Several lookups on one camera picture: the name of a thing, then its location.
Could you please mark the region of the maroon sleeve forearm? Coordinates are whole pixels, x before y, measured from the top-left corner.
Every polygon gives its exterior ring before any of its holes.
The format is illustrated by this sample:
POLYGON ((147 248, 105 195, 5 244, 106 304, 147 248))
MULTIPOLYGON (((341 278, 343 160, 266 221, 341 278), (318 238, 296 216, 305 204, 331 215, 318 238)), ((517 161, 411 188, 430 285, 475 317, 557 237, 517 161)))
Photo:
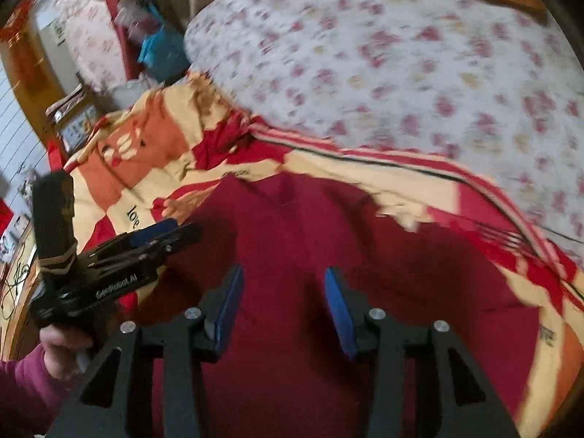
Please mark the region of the maroon sleeve forearm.
POLYGON ((70 390, 47 372, 42 345, 22 360, 2 361, 0 380, 2 437, 45 434, 70 390))

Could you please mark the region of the person's left hand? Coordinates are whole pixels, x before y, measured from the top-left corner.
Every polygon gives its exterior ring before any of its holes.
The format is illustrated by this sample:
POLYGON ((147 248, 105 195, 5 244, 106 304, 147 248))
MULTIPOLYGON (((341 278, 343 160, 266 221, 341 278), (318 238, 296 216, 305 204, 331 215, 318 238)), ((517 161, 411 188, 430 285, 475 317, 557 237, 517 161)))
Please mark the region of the person's left hand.
POLYGON ((43 346, 43 362, 51 377, 70 382, 81 373, 77 355, 93 345, 92 339, 81 331, 50 325, 39 331, 43 346))

